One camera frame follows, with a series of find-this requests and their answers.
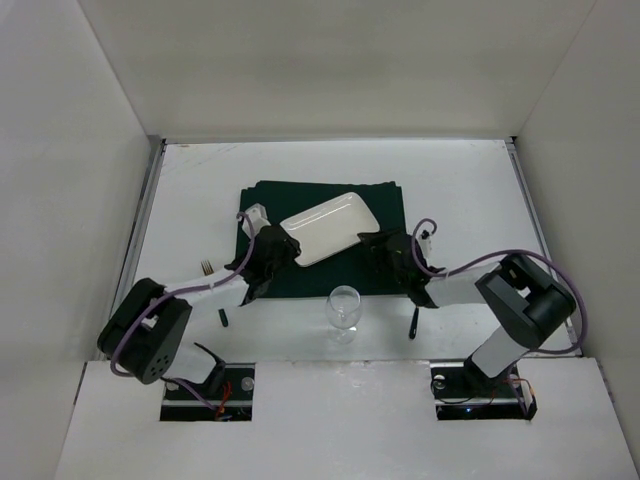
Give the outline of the white rectangular plate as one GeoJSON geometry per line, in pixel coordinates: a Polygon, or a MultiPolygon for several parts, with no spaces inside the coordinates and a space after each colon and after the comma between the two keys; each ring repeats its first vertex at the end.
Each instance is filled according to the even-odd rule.
{"type": "Polygon", "coordinates": [[[295,262],[309,267],[360,242],[360,233],[377,233],[380,225],[365,201],[348,192],[280,222],[299,243],[295,262]]]}

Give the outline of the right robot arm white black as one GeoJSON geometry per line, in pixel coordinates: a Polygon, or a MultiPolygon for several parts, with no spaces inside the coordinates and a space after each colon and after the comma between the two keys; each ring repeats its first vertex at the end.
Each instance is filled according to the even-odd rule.
{"type": "Polygon", "coordinates": [[[484,389],[541,346],[574,312],[586,315],[571,280],[548,259],[526,250],[484,255],[447,271],[427,263],[415,235],[399,229],[360,233],[375,269],[392,278],[417,308],[485,304],[499,327],[464,360],[463,375],[484,389]]]}

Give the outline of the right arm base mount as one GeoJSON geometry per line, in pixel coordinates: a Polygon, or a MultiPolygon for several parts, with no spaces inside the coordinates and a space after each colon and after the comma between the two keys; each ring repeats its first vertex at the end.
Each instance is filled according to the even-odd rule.
{"type": "Polygon", "coordinates": [[[430,364],[430,390],[439,421],[531,421],[538,402],[516,365],[496,379],[476,382],[461,362],[430,364]]]}

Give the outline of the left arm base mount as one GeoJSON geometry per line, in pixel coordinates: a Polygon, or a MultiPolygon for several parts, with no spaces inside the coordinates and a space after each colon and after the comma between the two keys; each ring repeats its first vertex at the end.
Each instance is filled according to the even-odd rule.
{"type": "Polygon", "coordinates": [[[169,369],[159,419],[249,422],[255,376],[253,363],[228,363],[199,343],[182,347],[169,369]]]}

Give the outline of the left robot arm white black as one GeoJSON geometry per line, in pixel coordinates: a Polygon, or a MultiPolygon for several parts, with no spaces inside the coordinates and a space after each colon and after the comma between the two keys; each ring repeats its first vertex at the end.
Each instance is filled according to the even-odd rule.
{"type": "Polygon", "coordinates": [[[198,306],[217,312],[250,304],[300,254],[300,243],[283,228],[265,226],[245,255],[211,275],[173,287],[139,280],[100,333],[98,349],[116,376],[144,385],[162,380],[197,398],[211,397],[222,386],[226,364],[206,347],[183,342],[192,312],[198,306]]]}

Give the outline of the dark green cloth napkin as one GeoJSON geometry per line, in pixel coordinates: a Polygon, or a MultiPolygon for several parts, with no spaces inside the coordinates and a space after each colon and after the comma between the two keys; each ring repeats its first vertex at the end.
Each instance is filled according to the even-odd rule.
{"type": "Polygon", "coordinates": [[[402,293],[389,269],[379,262],[382,245],[393,233],[407,230],[402,188],[394,181],[378,184],[327,184],[261,180],[240,193],[239,209],[258,203],[275,224],[341,194],[354,192],[369,207],[383,236],[373,243],[358,242],[315,265],[292,265],[271,282],[268,299],[326,297],[337,286],[355,288],[363,296],[402,293]]]}

